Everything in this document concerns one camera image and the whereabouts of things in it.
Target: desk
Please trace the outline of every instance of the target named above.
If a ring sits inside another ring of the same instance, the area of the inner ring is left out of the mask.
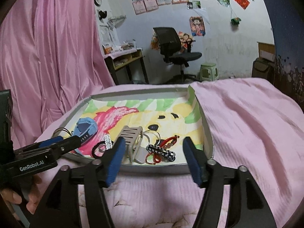
[[[147,76],[147,72],[146,72],[146,68],[145,68],[145,63],[143,61],[143,56],[142,55],[143,55],[142,51],[140,49],[138,49],[135,52],[127,53],[127,54],[121,55],[119,57],[116,57],[114,59],[111,56],[105,56],[105,59],[104,59],[105,63],[107,65],[108,70],[109,70],[109,72],[110,72],[110,74],[111,74],[111,76],[114,80],[114,83],[116,85],[119,85],[118,79],[117,79],[117,76],[116,76],[116,72],[121,68],[126,68],[129,80],[132,81],[132,74],[131,74],[129,64],[136,61],[136,60],[140,60],[140,65],[141,65],[141,68],[142,68],[143,76],[145,78],[145,82],[147,84],[149,84],[148,76]],[[122,63],[118,66],[114,65],[114,62],[122,60],[122,59],[128,59],[128,61],[125,62],[125,63]]]

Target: plastic stool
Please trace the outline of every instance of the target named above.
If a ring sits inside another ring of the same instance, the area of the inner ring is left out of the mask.
[[[216,63],[203,63],[200,69],[201,81],[215,81],[219,79]]]

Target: chair backrest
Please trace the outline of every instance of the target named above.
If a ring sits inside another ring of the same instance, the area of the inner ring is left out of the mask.
[[[180,51],[181,41],[172,27],[153,27],[161,49],[161,54],[166,57]]]

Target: bed sheet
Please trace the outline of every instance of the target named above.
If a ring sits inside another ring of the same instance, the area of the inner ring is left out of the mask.
[[[271,208],[278,228],[288,221],[304,196],[304,114],[291,98],[259,78],[192,83],[214,143],[214,159],[223,166],[246,165]],[[159,88],[153,85],[120,85],[101,93]],[[37,141],[50,138],[69,115],[52,123]],[[43,193],[63,164],[41,174]],[[119,173],[104,189],[116,227],[192,227],[204,190],[190,175],[139,176]],[[83,187],[79,203],[83,227],[86,218]],[[229,187],[224,187],[219,226],[225,227]]]

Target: painted black nose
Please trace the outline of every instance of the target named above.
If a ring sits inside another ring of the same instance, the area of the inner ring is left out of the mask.
[[[148,129],[157,131],[158,130],[158,125],[157,124],[149,125]]]

